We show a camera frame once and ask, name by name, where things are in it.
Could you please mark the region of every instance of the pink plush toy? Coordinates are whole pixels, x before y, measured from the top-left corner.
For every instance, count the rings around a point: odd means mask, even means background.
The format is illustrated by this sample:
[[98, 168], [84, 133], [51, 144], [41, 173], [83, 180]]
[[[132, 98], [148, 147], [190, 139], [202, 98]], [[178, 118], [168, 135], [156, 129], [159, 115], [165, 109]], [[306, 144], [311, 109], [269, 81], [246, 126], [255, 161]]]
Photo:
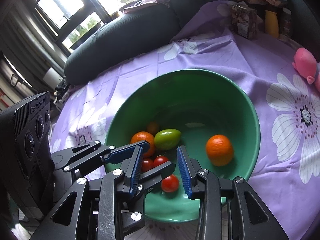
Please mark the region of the pink plush toy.
[[318, 63], [311, 52], [305, 48], [299, 48], [293, 56], [295, 62], [292, 63], [298, 73], [307, 79], [309, 84], [314, 83], [320, 92], [320, 63]]

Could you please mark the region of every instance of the snack package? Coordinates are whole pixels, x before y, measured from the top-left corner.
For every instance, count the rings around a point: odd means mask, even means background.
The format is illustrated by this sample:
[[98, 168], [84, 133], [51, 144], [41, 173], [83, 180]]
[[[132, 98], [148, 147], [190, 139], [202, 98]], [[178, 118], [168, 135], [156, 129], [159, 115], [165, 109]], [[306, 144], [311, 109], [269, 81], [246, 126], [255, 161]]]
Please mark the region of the snack package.
[[249, 40], [257, 38], [257, 11], [244, 5], [231, 6], [232, 30]]

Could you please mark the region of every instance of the green fruit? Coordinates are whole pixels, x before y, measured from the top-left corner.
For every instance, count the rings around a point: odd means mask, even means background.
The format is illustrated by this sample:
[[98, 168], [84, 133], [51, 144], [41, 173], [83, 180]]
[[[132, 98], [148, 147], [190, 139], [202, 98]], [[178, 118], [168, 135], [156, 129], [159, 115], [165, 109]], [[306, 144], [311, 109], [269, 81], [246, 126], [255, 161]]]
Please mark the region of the green fruit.
[[179, 143], [181, 132], [176, 129], [166, 129], [158, 132], [155, 136], [155, 146], [159, 150], [170, 150]]

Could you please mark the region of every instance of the bed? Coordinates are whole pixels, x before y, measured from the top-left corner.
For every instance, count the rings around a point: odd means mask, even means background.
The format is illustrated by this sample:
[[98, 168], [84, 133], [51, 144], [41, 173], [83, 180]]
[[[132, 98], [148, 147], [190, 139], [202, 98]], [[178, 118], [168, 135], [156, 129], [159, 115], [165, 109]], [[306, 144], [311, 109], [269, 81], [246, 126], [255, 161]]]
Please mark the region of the bed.
[[[319, 94], [292, 67], [295, 49], [265, 33], [249, 41], [230, 32], [229, 3], [205, 4], [170, 44], [109, 68], [70, 93], [50, 135], [50, 150], [104, 142], [122, 103], [157, 76], [187, 68], [220, 73], [246, 92], [259, 117], [260, 153], [249, 184], [289, 238], [298, 240], [319, 217]], [[101, 167], [87, 178], [104, 174]], [[196, 225], [147, 221], [126, 239], [194, 239]], [[224, 239], [227, 226], [223, 220]]]

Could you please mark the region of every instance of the bottle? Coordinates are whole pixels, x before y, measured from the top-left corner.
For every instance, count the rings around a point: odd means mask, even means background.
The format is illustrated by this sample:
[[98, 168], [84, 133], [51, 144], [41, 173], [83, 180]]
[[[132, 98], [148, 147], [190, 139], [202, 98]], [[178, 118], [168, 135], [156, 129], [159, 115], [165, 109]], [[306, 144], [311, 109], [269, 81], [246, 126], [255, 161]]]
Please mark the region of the bottle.
[[279, 33], [291, 38], [293, 31], [291, 22], [291, 11], [287, 8], [283, 8], [282, 10], [283, 12], [281, 14]]
[[274, 38], [279, 38], [279, 24], [277, 19], [277, 13], [265, 10], [266, 17], [264, 19], [265, 22], [265, 30], [266, 33], [270, 34]]

